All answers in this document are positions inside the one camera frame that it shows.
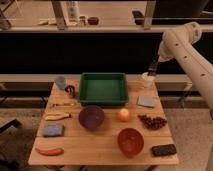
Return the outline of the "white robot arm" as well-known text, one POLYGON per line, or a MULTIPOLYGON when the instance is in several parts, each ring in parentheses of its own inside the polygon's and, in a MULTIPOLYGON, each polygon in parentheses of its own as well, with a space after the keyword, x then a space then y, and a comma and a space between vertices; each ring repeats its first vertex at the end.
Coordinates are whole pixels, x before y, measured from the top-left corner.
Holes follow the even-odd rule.
POLYGON ((213 65, 193 47, 201 36, 202 29, 197 22, 165 30, 158 49, 158 61, 175 59, 213 110, 213 65))

